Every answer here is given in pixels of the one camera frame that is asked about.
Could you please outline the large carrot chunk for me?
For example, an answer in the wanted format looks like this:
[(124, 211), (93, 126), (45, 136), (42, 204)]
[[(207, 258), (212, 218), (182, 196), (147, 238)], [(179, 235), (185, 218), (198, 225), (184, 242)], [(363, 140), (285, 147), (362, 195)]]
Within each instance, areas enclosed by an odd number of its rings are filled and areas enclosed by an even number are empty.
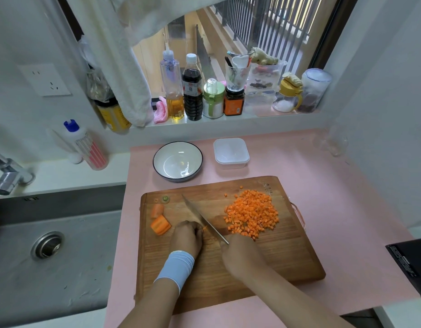
[(171, 229), (172, 225), (164, 215), (159, 215), (157, 218), (153, 219), (150, 227), (157, 236), (162, 236)]

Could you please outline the crumpled clear plastic bag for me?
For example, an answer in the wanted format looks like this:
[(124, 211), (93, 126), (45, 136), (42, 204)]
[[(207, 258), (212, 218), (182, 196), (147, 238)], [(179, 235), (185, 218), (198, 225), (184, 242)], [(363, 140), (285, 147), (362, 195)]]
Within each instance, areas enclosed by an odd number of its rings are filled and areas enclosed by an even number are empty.
[(90, 67), (90, 70), (86, 73), (87, 95), (92, 100), (107, 103), (107, 101), (115, 96), (85, 35), (81, 36), (81, 39), (78, 41), (78, 45), (82, 57), (86, 60)]

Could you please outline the white plastic lidded container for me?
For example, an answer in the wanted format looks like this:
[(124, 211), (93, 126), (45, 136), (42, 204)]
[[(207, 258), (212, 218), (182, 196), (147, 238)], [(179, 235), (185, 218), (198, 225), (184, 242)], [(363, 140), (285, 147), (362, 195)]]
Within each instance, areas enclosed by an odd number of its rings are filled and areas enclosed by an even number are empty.
[(220, 138), (213, 143), (215, 160), (222, 170), (241, 169), (250, 161), (246, 142), (241, 138)]

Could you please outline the person's right hand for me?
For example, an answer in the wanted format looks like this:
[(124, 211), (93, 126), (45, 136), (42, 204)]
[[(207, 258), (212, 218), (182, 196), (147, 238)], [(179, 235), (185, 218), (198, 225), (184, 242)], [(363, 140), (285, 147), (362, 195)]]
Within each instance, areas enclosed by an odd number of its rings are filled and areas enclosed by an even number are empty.
[(223, 260), (226, 270), (237, 280), (249, 286), (269, 269), (265, 258), (253, 239), (236, 235), (237, 254), (233, 260)]

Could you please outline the person's right forearm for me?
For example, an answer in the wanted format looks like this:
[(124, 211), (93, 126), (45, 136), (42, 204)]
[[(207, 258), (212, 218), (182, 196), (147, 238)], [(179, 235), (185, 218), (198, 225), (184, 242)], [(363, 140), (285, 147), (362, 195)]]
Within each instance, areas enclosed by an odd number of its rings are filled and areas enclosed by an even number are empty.
[(354, 328), (268, 266), (251, 269), (240, 280), (273, 311), (286, 328)]

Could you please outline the dark window frame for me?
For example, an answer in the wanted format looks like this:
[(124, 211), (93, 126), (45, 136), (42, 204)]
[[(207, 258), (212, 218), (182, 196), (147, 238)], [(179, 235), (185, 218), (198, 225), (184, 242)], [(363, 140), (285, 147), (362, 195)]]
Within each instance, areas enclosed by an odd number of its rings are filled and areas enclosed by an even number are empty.
[(324, 69), (358, 0), (337, 0), (308, 69)]

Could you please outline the person's left forearm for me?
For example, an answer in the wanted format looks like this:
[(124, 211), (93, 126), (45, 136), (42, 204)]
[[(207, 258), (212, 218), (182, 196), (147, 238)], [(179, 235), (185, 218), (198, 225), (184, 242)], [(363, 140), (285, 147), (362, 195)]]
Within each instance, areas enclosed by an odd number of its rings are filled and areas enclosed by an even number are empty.
[(168, 328), (180, 295), (172, 279), (157, 279), (118, 328)]

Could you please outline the round sink drain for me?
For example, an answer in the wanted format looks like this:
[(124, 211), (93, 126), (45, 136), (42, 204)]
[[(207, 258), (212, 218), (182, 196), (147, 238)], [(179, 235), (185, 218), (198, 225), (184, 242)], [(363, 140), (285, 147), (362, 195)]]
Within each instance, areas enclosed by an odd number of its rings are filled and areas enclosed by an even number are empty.
[(33, 260), (44, 260), (53, 257), (63, 245), (65, 235), (59, 231), (48, 232), (39, 237), (31, 249)]

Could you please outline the pink cloth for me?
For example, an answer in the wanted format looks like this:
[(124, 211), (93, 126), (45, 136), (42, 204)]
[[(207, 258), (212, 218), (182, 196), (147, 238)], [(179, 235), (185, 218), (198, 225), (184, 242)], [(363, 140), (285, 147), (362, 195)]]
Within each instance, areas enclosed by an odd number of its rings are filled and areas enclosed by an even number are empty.
[(153, 122), (154, 124), (165, 123), (168, 118), (169, 113), (166, 99), (159, 96), (159, 100), (156, 102), (156, 111), (154, 112)]

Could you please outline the metal window railing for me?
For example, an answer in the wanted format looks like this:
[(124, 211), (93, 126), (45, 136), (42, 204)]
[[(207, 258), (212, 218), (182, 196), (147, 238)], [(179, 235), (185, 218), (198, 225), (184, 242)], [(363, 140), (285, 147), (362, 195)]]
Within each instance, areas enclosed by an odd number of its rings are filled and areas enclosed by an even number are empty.
[(248, 51), (261, 48), (284, 61), (284, 71), (295, 73), (323, 4), (323, 0), (225, 0), (212, 7), (235, 41)]

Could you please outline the steel kitchen knife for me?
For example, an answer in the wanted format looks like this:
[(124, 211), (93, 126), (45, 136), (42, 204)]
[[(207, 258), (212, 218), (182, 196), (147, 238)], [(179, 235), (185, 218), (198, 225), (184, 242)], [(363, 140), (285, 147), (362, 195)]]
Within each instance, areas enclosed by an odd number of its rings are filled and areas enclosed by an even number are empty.
[(220, 234), (220, 232), (198, 211), (196, 206), (191, 203), (189, 199), (186, 198), (184, 194), (181, 194), (182, 198), (187, 206), (187, 208), (191, 211), (191, 213), (199, 220), (199, 222), (204, 226), (207, 227), (208, 231), (211, 232), (211, 234), (218, 239), (218, 241), (225, 243), (226, 245), (229, 245), (228, 240)]

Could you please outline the clear plastic spice box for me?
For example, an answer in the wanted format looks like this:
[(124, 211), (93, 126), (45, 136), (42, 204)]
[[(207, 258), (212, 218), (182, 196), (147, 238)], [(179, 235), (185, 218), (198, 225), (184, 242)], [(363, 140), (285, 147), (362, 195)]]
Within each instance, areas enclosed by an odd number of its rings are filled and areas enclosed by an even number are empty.
[(280, 77), (287, 61), (279, 60), (275, 65), (251, 63), (246, 82), (246, 94), (258, 95), (275, 93), (279, 88)]

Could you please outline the white jar with green lid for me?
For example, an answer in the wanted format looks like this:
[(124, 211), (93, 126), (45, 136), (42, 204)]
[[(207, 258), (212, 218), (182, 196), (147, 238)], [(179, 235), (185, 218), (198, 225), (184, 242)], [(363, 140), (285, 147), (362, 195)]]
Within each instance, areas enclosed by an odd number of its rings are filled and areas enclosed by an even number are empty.
[(203, 87), (203, 116), (220, 118), (224, 114), (225, 85), (215, 78), (209, 78)]

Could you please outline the white hanging towel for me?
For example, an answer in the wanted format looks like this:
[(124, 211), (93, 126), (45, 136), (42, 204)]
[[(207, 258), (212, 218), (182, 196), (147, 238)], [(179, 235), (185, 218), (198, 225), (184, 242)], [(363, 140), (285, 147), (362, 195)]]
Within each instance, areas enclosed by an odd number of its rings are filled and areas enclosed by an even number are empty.
[(151, 91), (132, 47), (191, 11), (225, 0), (67, 0), (126, 119), (153, 120)]

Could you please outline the chrome faucet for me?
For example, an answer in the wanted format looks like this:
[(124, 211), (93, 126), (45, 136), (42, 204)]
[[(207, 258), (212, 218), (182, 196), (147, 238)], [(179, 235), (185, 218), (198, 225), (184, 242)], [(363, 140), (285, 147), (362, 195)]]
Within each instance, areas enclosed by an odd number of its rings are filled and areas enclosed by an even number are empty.
[(33, 172), (2, 154), (0, 154), (0, 171), (2, 172), (0, 176), (1, 196), (10, 195), (17, 186), (27, 186), (36, 178)]

